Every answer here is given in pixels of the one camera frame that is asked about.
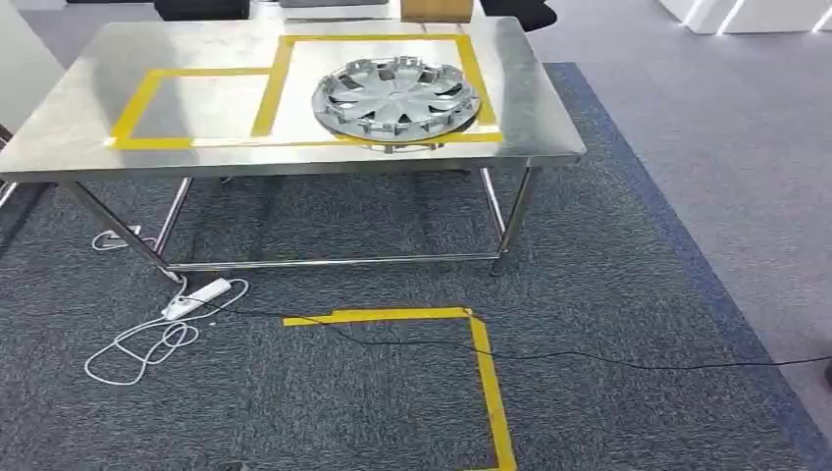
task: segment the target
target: black cable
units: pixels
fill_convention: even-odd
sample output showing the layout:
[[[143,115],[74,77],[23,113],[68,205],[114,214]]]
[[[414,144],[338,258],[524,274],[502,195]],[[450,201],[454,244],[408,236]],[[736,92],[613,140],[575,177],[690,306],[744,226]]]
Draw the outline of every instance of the black cable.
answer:
[[[585,358],[591,358],[597,361],[602,361],[604,363],[611,363],[614,365],[626,366],[628,368],[634,368],[636,370],[660,370],[660,371],[691,371],[691,370],[704,370],[710,368],[733,368],[733,367],[741,367],[741,366],[767,366],[767,367],[777,367],[777,366],[787,366],[787,365],[798,365],[801,363],[813,363],[817,361],[825,361],[825,360],[832,360],[832,355],[829,356],[817,356],[813,358],[804,358],[801,360],[790,360],[790,361],[778,361],[778,362],[757,362],[757,361],[739,361],[734,363],[706,363],[702,365],[691,365],[691,366],[648,366],[648,365],[639,365],[635,363],[628,363],[626,361],[615,360],[612,358],[604,358],[602,356],[592,355],[591,353],[585,353],[583,351],[575,351],[575,350],[563,350],[563,351],[554,351],[550,353],[538,353],[533,355],[511,355],[507,353],[496,353],[493,351],[484,351],[478,348],[475,348],[471,345],[459,342],[459,341],[452,341],[452,340],[362,340],[357,339],[350,334],[344,332],[342,329],[339,329],[335,325],[322,322],[314,317],[304,317],[304,316],[289,316],[287,314],[280,314],[277,312],[269,312],[269,311],[240,311],[238,309],[231,309],[228,307],[222,307],[210,302],[201,301],[200,299],[194,299],[192,297],[185,297],[183,296],[182,299],[188,299],[192,301],[201,302],[204,306],[213,307],[215,309],[219,309],[221,311],[232,312],[234,314],[242,314],[242,315],[256,315],[256,316],[266,316],[266,317],[280,317],[282,319],[305,319],[307,321],[314,322],[316,324],[320,324],[328,329],[331,329],[333,332],[338,334],[339,336],[350,340],[352,342],[358,343],[359,345],[364,346],[417,346],[417,345],[440,345],[440,346],[447,346],[453,347],[468,351],[473,351],[475,353],[483,353],[489,355],[493,358],[501,359],[501,360],[514,360],[514,361],[531,361],[531,360],[540,360],[543,358],[553,358],[557,356],[582,356]]]

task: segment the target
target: blue carpet border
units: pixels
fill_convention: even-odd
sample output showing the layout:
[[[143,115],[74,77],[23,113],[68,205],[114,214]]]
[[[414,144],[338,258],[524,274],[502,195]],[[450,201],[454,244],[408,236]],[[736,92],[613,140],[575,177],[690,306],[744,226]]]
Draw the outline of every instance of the blue carpet border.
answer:
[[[607,131],[611,140],[611,153],[617,156],[617,164],[626,175],[629,186],[641,198],[654,226],[682,262],[691,284],[707,303],[711,319],[737,360],[772,361],[742,311],[713,273],[699,247],[650,178],[647,169],[606,112],[579,67],[574,63],[557,63],[544,64],[544,68],[554,83],[568,82],[571,92],[586,105],[587,116]],[[809,469],[832,469],[832,448],[780,371],[776,368],[746,370],[754,387],[763,396],[769,414],[780,425],[785,437],[794,444]]]

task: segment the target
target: black chair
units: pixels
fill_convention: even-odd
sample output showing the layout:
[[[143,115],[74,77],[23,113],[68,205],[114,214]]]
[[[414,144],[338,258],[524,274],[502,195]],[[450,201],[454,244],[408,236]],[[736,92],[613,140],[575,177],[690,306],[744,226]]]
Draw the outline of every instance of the black chair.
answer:
[[[487,16],[515,17],[526,32],[557,22],[557,14],[544,0],[482,0],[482,3]]]
[[[249,0],[155,0],[153,6],[166,22],[248,20]]]

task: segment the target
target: floor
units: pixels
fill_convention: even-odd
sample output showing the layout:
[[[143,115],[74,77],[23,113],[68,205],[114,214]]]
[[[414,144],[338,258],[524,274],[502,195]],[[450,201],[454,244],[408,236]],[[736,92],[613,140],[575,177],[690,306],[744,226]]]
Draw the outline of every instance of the floor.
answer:
[[[652,0],[549,4],[561,21],[531,34],[540,59],[578,63],[771,356],[828,354],[832,34],[696,36]],[[92,25],[155,17],[24,15],[65,64]],[[822,368],[782,371],[832,437]]]
[[[502,276],[489,276],[487,263],[238,272],[251,282],[238,312],[195,322],[199,340],[134,387],[92,381],[83,359],[159,312],[174,284],[134,252],[92,251],[99,224],[59,186],[27,185],[0,212],[0,469],[830,469],[832,449],[776,369],[645,371],[560,355],[496,358],[489,374],[460,347],[371,347],[281,322],[344,307],[467,306],[504,355],[764,360],[578,68],[546,70],[588,156],[544,171]],[[518,177],[494,170],[503,205]],[[90,184],[146,234],[159,230],[177,185]],[[166,253],[202,261],[476,251],[494,243],[488,219],[476,173],[198,179]],[[213,277],[189,278],[196,286]],[[32,286],[44,288],[33,295]],[[465,345],[473,326],[335,328],[364,341]],[[159,331],[128,347],[144,351]],[[91,365],[121,381],[136,366],[118,351]]]

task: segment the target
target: yellow tape square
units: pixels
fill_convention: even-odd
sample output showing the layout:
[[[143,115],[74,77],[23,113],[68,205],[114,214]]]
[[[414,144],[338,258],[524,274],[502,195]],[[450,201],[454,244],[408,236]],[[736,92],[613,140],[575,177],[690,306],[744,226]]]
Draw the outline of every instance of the yellow tape square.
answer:
[[[474,317],[470,309],[463,307],[426,308],[426,309],[357,309],[336,310],[329,316],[284,318],[284,327],[315,326],[324,324],[344,324],[350,322],[407,321],[431,319],[466,319],[471,328],[471,339],[477,350],[477,367],[483,385],[483,395],[489,413],[494,454],[497,467],[477,471],[515,471],[517,461],[511,444],[511,434],[494,367],[494,359],[489,353],[492,348],[486,324]]]
[[[276,143],[262,141],[271,134],[281,102],[286,75],[288,74],[294,45],[299,41],[407,41],[407,40],[452,40],[456,44],[462,64],[462,72],[480,95],[481,107],[477,123],[483,126],[496,125],[496,115],[480,71],[471,38],[467,34],[347,34],[347,35],[282,35],[275,59],[269,68],[235,69],[153,69],[148,71],[133,97],[125,107],[122,116],[113,125],[107,144],[122,150],[177,150],[195,146],[241,147],[241,146],[317,146],[317,145],[378,145],[380,142],[337,134],[338,140],[317,142]],[[141,119],[153,96],[165,77],[217,77],[217,76],[269,76],[260,106],[251,127],[251,139],[221,138],[199,139],[183,137],[131,137],[133,129]],[[452,142],[499,142],[501,132],[450,132],[438,137],[407,142],[407,144],[435,144]]]

